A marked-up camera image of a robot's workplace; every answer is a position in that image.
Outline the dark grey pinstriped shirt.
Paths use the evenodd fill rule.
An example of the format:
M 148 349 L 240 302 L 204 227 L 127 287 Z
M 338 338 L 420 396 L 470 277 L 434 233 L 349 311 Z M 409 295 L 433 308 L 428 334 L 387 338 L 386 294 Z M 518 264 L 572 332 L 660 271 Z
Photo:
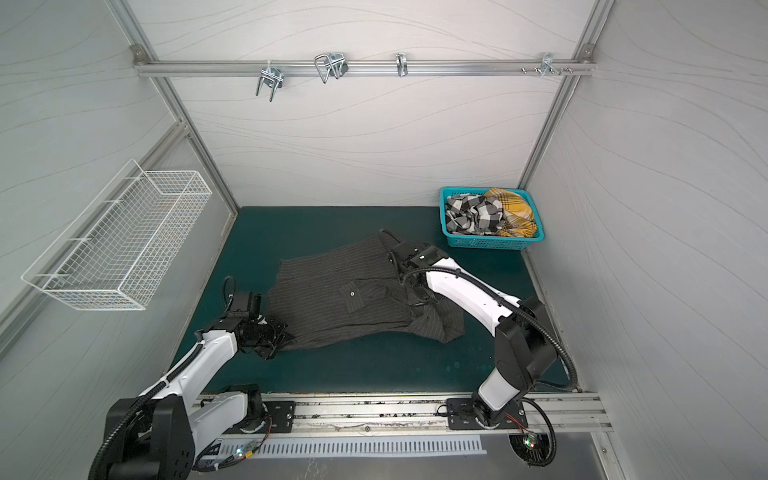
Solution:
M 286 350 L 311 350 L 398 332 L 449 343 L 465 333 L 464 311 L 401 281 L 399 238 L 387 230 L 326 253 L 281 262 L 267 294 L 268 316 L 286 325 Z

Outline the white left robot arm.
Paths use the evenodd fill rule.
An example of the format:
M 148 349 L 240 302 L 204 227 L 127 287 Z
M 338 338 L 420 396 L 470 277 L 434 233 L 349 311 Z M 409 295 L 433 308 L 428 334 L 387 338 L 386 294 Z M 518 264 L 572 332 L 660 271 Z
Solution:
M 185 479 L 235 466 L 259 452 L 264 439 L 251 441 L 222 460 L 199 460 L 231 428 L 271 430 L 255 386 L 230 387 L 199 409 L 193 407 L 216 373 L 238 352 L 273 358 L 293 337 L 284 322 L 260 312 L 252 292 L 228 296 L 225 311 L 196 331 L 193 347 L 154 385 L 136 397 L 115 402 L 104 438 L 91 463 L 91 479 Z

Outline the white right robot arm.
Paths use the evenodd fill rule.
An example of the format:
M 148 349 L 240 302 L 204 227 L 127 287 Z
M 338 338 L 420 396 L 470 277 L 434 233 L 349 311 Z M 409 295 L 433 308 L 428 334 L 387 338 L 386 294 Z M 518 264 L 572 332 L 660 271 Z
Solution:
M 543 304 L 495 289 L 430 244 L 401 242 L 390 257 L 402 283 L 447 298 L 492 335 L 493 367 L 469 406 L 475 422 L 485 429 L 506 421 L 526 428 L 526 395 L 559 357 Z

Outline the teal plastic laundry basket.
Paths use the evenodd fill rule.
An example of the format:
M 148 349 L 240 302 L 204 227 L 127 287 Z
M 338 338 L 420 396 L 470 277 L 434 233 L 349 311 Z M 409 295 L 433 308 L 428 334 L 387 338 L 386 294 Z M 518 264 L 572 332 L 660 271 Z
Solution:
M 528 201 L 536 215 L 536 224 L 538 226 L 538 233 L 534 238 L 509 238 L 497 235 L 492 236 L 473 236 L 473 235 L 453 235 L 446 231 L 444 220 L 444 201 L 448 196 L 460 195 L 460 194 L 483 194 L 492 188 L 476 188 L 476 187 L 444 187 L 440 190 L 440 215 L 441 215 L 441 227 L 444 235 L 448 240 L 448 244 L 451 247 L 457 248 L 474 248 L 474 249 L 491 249 L 491 250 L 514 250 L 522 251 L 529 245 L 540 242 L 545 238 L 542 222 L 537 212 L 532 197 L 528 192 L 524 190 L 510 190 L 520 194 L 525 200 Z

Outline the black white checkered shirt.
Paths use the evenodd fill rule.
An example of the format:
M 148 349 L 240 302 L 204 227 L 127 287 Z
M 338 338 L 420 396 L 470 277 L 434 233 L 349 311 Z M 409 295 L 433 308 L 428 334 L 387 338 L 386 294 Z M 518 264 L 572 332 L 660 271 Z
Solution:
M 446 231 L 453 235 L 492 236 L 505 226 L 502 202 L 483 194 L 448 196 L 444 201 Z

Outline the yellow plaid shirt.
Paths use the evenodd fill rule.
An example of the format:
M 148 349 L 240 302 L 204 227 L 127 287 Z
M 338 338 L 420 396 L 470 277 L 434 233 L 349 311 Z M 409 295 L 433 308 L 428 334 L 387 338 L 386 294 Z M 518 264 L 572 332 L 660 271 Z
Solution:
M 503 225 L 498 235 L 509 238 L 534 238 L 538 233 L 536 215 L 520 194 L 510 190 L 492 188 L 486 197 L 498 200 L 502 207 Z

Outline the white vent grille strip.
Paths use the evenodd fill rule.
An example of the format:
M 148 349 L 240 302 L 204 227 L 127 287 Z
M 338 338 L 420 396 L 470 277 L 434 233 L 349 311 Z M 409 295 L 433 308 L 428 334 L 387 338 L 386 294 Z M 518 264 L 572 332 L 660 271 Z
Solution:
M 276 438 L 248 457 L 304 458 L 426 458 L 486 455 L 479 435 L 389 437 Z

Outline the metal clamp hook middle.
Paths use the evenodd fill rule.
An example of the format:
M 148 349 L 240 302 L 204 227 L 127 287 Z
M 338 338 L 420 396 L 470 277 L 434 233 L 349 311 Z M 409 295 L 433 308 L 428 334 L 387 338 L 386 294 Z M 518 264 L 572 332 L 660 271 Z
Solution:
M 330 78 L 340 79 L 349 71 L 349 65 L 343 53 L 328 52 L 317 55 L 313 64 L 323 84 Z

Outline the metal clamp hook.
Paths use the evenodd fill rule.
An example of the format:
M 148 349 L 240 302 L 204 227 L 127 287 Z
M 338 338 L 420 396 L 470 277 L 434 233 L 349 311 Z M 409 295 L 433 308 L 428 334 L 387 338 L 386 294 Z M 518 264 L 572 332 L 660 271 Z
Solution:
M 343 53 L 328 52 L 317 55 L 313 64 L 323 84 L 330 78 L 340 79 L 349 71 L 349 65 Z
M 260 71 L 255 95 L 259 96 L 261 93 L 267 93 L 269 101 L 273 102 L 277 91 L 283 87 L 283 83 L 284 75 L 282 70 L 273 65 L 271 61 L 268 61 L 267 65 Z

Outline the metal clamp hook left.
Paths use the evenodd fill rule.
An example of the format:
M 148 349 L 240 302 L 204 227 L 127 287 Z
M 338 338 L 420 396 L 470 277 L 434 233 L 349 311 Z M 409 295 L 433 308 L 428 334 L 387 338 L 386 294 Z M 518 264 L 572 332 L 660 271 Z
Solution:
M 273 65 L 271 61 L 268 61 L 267 65 L 260 71 L 255 95 L 259 96 L 261 93 L 267 93 L 269 101 L 273 102 L 277 91 L 283 87 L 283 83 L 284 75 L 282 70 Z

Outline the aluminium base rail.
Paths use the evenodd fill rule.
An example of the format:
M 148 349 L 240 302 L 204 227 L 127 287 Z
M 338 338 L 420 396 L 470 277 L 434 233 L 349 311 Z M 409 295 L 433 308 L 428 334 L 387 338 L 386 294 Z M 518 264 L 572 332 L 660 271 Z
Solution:
M 449 420 L 438 413 L 450 398 L 468 392 L 411 393 L 264 393 L 266 402 L 291 401 L 291 434 L 307 437 L 450 434 Z M 613 426 L 596 393 L 533 393 L 528 398 L 544 411 L 526 406 L 528 427 L 546 430 L 548 418 L 559 433 L 611 432 Z

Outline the metal bracket right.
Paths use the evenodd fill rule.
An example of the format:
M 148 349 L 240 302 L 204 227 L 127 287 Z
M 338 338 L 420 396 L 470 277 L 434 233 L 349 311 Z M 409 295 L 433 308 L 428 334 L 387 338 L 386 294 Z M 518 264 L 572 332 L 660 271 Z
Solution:
M 570 67 L 558 67 L 555 65 L 555 59 L 551 53 L 546 53 L 538 66 L 532 68 L 521 67 L 520 72 L 523 75 L 537 75 L 538 77 L 547 76 L 569 76 L 573 73 Z

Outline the aluminium horizontal rail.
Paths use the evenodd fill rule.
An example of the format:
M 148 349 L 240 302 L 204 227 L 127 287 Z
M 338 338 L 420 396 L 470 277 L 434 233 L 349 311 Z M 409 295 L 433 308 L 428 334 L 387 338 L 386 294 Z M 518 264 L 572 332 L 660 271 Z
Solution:
M 525 60 L 414 60 L 407 58 L 408 77 L 494 77 L 534 76 L 523 75 L 521 67 L 532 68 L 541 59 Z M 157 61 L 135 65 L 139 76 L 145 78 L 170 77 L 257 77 L 267 65 L 267 60 L 256 61 Z M 286 78 L 317 78 L 318 72 L 312 60 L 275 60 Z M 399 77 L 395 58 L 385 60 L 347 60 L 349 78 Z M 569 76 L 591 75 L 596 70 L 594 62 L 555 59 L 558 67 L 570 67 Z

